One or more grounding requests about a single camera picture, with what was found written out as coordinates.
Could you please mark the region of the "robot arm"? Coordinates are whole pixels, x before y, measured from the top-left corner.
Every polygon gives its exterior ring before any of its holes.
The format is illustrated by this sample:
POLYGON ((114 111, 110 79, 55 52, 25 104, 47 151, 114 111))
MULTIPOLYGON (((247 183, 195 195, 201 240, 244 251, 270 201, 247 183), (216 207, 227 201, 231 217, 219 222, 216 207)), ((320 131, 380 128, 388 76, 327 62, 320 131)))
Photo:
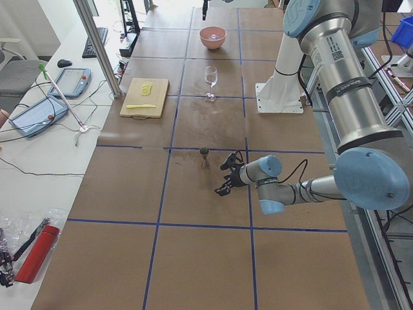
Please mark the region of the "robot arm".
POLYGON ((380 1, 290 1, 283 28, 310 56, 340 143, 333 174, 287 184, 273 155, 243 163, 231 154, 222 169, 230 174, 217 189, 254 185, 265 214, 285 206, 345 199, 358 207, 392 210, 412 204, 412 149, 403 133, 387 125, 363 72, 356 48, 378 38, 380 1))

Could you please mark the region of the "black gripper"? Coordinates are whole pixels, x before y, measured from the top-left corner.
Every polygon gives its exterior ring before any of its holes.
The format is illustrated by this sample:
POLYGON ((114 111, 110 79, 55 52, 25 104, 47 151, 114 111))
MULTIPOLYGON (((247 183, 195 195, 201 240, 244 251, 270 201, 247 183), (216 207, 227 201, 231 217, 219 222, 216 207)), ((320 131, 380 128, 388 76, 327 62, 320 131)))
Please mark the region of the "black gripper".
POLYGON ((244 166, 245 162, 243 161, 241 151, 235 150, 232 152, 220 166, 220 170, 222 171, 229 169, 230 174, 224 176, 225 182, 222 186, 215 189, 214 192, 219 196, 226 196, 230 194, 232 187, 245 186, 246 183, 243 182, 240 177, 241 168, 244 166))

